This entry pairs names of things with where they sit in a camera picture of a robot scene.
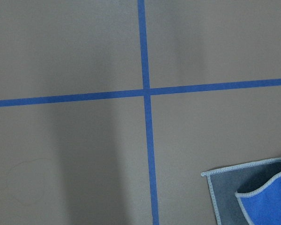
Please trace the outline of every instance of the white stitched edge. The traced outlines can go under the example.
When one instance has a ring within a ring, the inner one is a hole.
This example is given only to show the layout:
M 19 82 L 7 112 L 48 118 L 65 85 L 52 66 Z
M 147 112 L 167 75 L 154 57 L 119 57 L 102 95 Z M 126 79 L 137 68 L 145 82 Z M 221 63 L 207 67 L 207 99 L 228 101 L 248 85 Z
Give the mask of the white stitched edge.
M 212 204 L 214 206 L 214 213 L 215 213 L 215 218 L 216 218 L 217 224 L 222 225 L 221 218 L 220 218 L 220 212 L 219 212 L 219 209 L 217 208 L 216 199 L 215 199 L 215 195 L 214 195 L 214 188 L 212 186 L 210 176 L 207 176 L 207 181 L 208 181 L 209 192 L 210 192 Z
M 261 161 L 256 161 L 256 162 L 250 162 L 250 163 L 244 163 L 244 164 L 239 164 L 239 165 L 233 165 L 233 166 L 228 166 L 228 167 L 223 167 L 215 170 L 209 170 L 206 172 L 202 172 L 201 176 L 210 176 L 218 173 L 224 173 L 228 171 L 233 171 L 233 170 L 238 170 L 238 169 L 244 169 L 244 168 L 249 168 L 257 165 L 265 165 L 265 164 L 271 164 L 275 162 L 281 162 L 281 158 L 271 158 L 271 159 L 265 159 Z
M 254 223 L 251 220 L 249 214 L 247 213 L 247 210 L 245 210 L 245 208 L 244 208 L 242 200 L 240 198 L 237 198 L 237 201 L 238 201 L 238 204 L 239 204 L 239 206 L 240 206 L 240 208 L 241 208 L 241 210 L 243 212 L 243 215 L 244 215 L 245 219 L 247 220 L 248 224 L 249 225 L 254 225 Z

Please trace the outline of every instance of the folded cloth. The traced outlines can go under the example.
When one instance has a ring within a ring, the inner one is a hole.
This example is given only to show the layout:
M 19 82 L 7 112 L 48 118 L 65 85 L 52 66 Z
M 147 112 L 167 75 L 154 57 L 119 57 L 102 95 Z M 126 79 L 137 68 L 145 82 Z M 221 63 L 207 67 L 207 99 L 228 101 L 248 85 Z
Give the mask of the folded cloth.
M 203 172 L 218 225 L 281 225 L 281 158 Z

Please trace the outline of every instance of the gray floor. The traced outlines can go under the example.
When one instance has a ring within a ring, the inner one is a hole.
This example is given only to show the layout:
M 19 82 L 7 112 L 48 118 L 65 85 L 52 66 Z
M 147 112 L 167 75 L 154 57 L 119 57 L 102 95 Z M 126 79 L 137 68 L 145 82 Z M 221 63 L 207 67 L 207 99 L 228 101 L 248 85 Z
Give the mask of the gray floor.
M 151 87 L 281 78 L 281 1 L 145 1 Z M 0 99 L 142 88 L 137 1 L 0 1 Z M 152 97 L 160 225 L 281 157 L 281 87 Z M 152 224 L 143 97 L 0 108 L 0 225 Z

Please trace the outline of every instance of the blue painter's tape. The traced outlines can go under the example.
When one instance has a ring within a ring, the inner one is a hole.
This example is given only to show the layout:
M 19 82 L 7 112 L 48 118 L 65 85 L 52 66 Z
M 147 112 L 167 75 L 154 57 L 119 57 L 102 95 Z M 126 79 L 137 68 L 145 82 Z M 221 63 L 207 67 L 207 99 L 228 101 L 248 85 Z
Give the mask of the blue painter's tape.
M 148 165 L 149 165 L 149 181 L 150 181 L 153 225 L 159 225 L 157 184 L 156 184 L 156 171 L 155 171 L 155 155 L 154 155 L 153 123 L 152 123 L 152 109 L 151 109 L 151 96 L 149 94 L 146 94 L 144 96 L 144 104 L 145 104 L 145 120 L 146 120 L 146 135 L 147 135 Z
M 150 78 L 149 78 L 145 2 L 144 2 L 144 0 L 138 0 L 137 4 L 138 4 L 138 11 L 139 11 L 142 82 L 143 82 L 144 89 L 149 89 L 150 88 Z
M 138 0 L 137 3 L 138 3 L 138 12 L 139 12 L 142 82 L 145 91 L 144 105 L 145 105 L 145 120 L 146 120 L 146 135 L 147 135 L 149 182 L 150 182 L 150 193 L 151 193 L 151 210 L 152 210 L 152 217 L 153 217 L 153 225 L 159 225 L 153 123 L 152 123 L 152 112 L 151 112 L 151 96 L 149 93 L 150 75 L 149 75 L 149 62 L 148 62 L 145 2 L 144 0 Z
M 151 88 L 149 92 L 150 95 L 165 95 L 165 94 L 176 94 L 176 93 L 187 93 L 187 92 L 258 88 L 258 87 L 271 87 L 271 86 L 281 86 L 281 79 L 199 84 L 199 85 L 167 87 L 167 88 Z
M 31 97 L 31 98 L 19 98 L 0 100 L 0 107 L 16 106 L 16 105 L 36 105 L 58 102 L 75 102 L 75 101 L 87 101 L 109 98 L 126 98 L 143 96 L 144 90 L 122 90 L 111 92 L 99 92 L 89 94 L 77 94 L 77 95 L 62 95 L 62 96 L 49 96 L 49 97 Z

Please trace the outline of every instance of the blue cloth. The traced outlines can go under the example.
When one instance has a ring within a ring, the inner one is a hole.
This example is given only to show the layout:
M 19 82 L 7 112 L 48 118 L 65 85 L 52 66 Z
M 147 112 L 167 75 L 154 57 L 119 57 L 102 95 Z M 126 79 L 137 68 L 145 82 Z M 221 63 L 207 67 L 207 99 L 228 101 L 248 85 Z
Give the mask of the blue cloth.
M 281 225 L 281 177 L 260 190 L 236 196 L 249 224 Z
M 207 172 L 218 225 L 281 225 L 281 158 Z

